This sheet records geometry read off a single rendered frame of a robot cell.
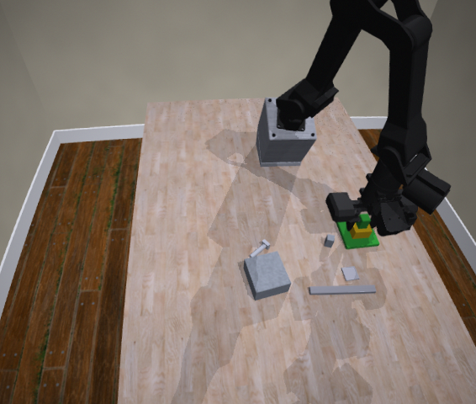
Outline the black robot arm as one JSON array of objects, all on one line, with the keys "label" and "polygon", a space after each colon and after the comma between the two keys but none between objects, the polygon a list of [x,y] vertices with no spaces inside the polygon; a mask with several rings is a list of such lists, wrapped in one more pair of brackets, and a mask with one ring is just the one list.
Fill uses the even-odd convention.
[{"label": "black robot arm", "polygon": [[[305,119],[334,101],[333,79],[361,30],[368,32],[389,49],[389,112],[371,149],[379,157],[372,179],[387,190],[403,184],[402,195],[431,215],[451,187],[425,170],[431,154],[421,107],[432,24],[419,0],[391,0],[398,19],[380,9],[387,1],[330,0],[332,19],[307,77],[276,99],[277,128],[305,131]],[[400,207],[401,199],[380,198],[368,207],[381,237],[415,224],[415,211]]]}]

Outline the yellow square nut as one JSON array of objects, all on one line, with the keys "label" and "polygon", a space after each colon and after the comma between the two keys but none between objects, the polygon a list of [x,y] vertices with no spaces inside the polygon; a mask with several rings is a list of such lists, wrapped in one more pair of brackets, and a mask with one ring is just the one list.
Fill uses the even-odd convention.
[{"label": "yellow square nut", "polygon": [[370,225],[366,229],[358,229],[357,224],[355,223],[353,228],[350,230],[352,239],[358,238],[368,238],[372,234],[372,228]]}]

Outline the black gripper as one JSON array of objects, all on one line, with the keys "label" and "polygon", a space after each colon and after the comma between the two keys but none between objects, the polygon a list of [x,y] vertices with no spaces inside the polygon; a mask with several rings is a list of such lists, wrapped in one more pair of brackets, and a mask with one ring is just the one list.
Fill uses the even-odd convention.
[{"label": "black gripper", "polygon": [[[367,174],[366,179],[368,183],[365,188],[359,189],[361,198],[357,198],[357,200],[351,200],[346,192],[329,193],[327,195],[325,202],[334,222],[346,222],[346,228],[350,231],[356,222],[361,222],[359,215],[361,212],[367,211],[371,203],[380,198],[392,200],[395,196],[400,195],[402,196],[399,202],[400,207],[417,212],[418,206],[402,195],[403,189],[382,189],[373,181],[371,173]],[[349,221],[355,222],[347,223]]]}]

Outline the grey square-head bolt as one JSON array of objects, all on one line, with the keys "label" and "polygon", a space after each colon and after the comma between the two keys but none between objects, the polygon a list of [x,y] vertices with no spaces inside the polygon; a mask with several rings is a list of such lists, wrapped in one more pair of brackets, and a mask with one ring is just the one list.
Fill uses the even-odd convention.
[{"label": "grey square-head bolt", "polygon": [[262,241],[262,245],[257,249],[255,250],[253,253],[250,254],[250,257],[255,257],[258,253],[260,253],[263,249],[269,249],[270,248],[270,243],[267,242],[266,240],[263,240]]}]

